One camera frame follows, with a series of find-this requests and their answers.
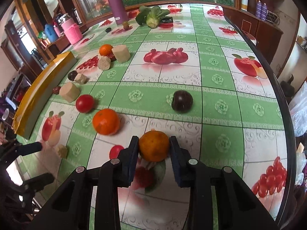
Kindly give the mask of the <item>red tomato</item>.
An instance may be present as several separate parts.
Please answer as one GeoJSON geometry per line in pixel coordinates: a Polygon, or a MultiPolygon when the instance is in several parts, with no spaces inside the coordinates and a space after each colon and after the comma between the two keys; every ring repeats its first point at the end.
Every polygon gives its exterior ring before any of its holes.
{"type": "Polygon", "coordinates": [[[95,100],[89,94],[81,95],[75,102],[75,107],[80,113],[88,113],[94,107],[95,100]]]}
{"type": "Polygon", "coordinates": [[[118,157],[120,151],[124,149],[121,145],[114,145],[109,152],[109,159],[115,159],[118,157]]]}

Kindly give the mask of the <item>large orange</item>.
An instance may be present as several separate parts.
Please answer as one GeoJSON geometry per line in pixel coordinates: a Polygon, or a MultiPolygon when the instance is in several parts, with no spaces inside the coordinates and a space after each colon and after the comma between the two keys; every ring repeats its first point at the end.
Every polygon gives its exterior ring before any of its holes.
{"type": "Polygon", "coordinates": [[[92,124],[98,134],[114,135],[120,128],[120,118],[114,110],[105,108],[94,115],[92,124]]]}

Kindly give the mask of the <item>dark purple plum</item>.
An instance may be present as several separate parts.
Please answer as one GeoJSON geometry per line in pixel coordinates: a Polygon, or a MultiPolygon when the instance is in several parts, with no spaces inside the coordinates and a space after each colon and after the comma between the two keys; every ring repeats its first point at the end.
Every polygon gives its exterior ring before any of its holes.
{"type": "Polygon", "coordinates": [[[185,113],[192,108],[193,102],[194,99],[189,92],[185,90],[178,90],[174,92],[171,106],[173,110],[185,113]]]}

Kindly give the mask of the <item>small red jujube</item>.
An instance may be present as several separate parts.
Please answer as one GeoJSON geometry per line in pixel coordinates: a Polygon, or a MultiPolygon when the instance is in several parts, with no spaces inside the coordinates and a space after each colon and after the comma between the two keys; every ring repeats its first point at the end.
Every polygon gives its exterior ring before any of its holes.
{"type": "Polygon", "coordinates": [[[61,87],[57,86],[55,88],[53,88],[53,94],[59,94],[61,87]]]}

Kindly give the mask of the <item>large beige ginger chunk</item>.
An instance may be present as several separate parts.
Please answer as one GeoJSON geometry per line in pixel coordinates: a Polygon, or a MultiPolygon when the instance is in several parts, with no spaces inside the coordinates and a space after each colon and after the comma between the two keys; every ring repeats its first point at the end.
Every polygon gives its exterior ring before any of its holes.
{"type": "Polygon", "coordinates": [[[75,101],[80,95],[79,88],[72,82],[65,83],[59,90],[59,95],[68,103],[75,101]]]}

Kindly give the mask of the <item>small dark plum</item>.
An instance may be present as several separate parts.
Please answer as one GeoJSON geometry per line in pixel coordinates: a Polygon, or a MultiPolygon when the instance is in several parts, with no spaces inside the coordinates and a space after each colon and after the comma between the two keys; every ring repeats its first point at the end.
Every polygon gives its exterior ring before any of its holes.
{"type": "Polygon", "coordinates": [[[73,70],[68,74],[68,79],[70,81],[74,81],[77,75],[78,75],[78,72],[76,70],[73,70]]]}

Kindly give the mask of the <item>small beige chunk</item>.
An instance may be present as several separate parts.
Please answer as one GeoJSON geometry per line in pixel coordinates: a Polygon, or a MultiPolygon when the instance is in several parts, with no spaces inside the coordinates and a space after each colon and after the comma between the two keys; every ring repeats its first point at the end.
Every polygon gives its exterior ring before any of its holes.
{"type": "Polygon", "coordinates": [[[78,73],[77,76],[74,78],[74,81],[80,85],[83,85],[87,82],[88,77],[82,73],[78,73]]]}

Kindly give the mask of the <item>round beige chunk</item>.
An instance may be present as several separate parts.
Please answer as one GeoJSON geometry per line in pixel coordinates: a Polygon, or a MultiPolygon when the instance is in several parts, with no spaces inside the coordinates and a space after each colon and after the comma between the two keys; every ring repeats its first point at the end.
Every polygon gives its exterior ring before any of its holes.
{"type": "Polygon", "coordinates": [[[97,62],[97,66],[100,70],[106,71],[110,69],[111,66],[111,59],[106,56],[101,56],[97,62]]]}

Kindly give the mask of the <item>tall beige chunk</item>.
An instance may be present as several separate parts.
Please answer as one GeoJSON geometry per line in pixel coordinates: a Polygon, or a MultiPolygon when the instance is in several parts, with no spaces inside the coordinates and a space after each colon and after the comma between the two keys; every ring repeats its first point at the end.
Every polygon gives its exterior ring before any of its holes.
{"type": "Polygon", "coordinates": [[[126,45],[117,45],[112,48],[112,53],[119,63],[129,61],[131,54],[126,45]]]}

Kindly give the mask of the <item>yellow edged tray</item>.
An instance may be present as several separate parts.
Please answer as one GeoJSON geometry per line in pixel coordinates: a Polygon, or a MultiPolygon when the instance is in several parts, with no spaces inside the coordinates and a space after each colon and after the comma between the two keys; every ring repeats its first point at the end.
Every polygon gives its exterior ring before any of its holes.
{"type": "Polygon", "coordinates": [[[26,91],[13,120],[15,134],[29,139],[36,121],[53,93],[77,60],[72,52],[58,54],[57,57],[39,74],[26,91]]]}

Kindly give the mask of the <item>pink knitted jar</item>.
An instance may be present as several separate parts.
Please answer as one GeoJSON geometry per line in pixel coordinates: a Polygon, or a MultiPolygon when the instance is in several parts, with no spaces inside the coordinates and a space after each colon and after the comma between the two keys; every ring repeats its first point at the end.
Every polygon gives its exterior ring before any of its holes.
{"type": "Polygon", "coordinates": [[[83,38],[79,26],[74,22],[72,18],[62,23],[61,27],[63,28],[64,34],[70,44],[74,45],[83,38]]]}

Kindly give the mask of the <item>kiwi fruit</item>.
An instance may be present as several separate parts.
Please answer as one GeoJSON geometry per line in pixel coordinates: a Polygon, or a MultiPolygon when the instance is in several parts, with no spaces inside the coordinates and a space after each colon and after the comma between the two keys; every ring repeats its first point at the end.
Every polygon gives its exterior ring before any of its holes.
{"type": "Polygon", "coordinates": [[[130,25],[129,25],[129,23],[127,21],[124,21],[122,23],[122,26],[123,26],[123,29],[126,30],[126,31],[129,30],[129,28],[130,28],[130,25]]]}

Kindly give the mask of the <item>purple thermos bottle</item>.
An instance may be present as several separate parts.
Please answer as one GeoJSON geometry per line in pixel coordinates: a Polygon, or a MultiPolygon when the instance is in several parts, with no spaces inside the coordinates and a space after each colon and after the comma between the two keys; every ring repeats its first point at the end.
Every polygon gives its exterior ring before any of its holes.
{"type": "Polygon", "coordinates": [[[108,0],[108,3],[117,25],[129,20],[122,0],[108,0]]]}

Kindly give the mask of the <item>green bok choy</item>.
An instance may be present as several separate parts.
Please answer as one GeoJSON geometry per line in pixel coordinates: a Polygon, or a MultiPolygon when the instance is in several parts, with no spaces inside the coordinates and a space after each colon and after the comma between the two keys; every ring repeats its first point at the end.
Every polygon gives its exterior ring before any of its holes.
{"type": "Polygon", "coordinates": [[[148,27],[154,29],[158,27],[162,18],[169,14],[170,11],[168,9],[161,9],[159,6],[141,6],[135,20],[138,25],[146,24],[148,27]]]}

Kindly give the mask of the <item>purple bottles on shelf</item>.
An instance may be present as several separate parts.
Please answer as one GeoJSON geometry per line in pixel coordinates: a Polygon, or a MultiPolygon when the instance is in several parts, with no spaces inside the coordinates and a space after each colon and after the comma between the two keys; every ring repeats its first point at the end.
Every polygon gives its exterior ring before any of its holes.
{"type": "Polygon", "coordinates": [[[262,3],[261,1],[257,1],[256,3],[256,13],[255,16],[262,21],[266,21],[267,16],[267,5],[266,3],[262,3]]]}

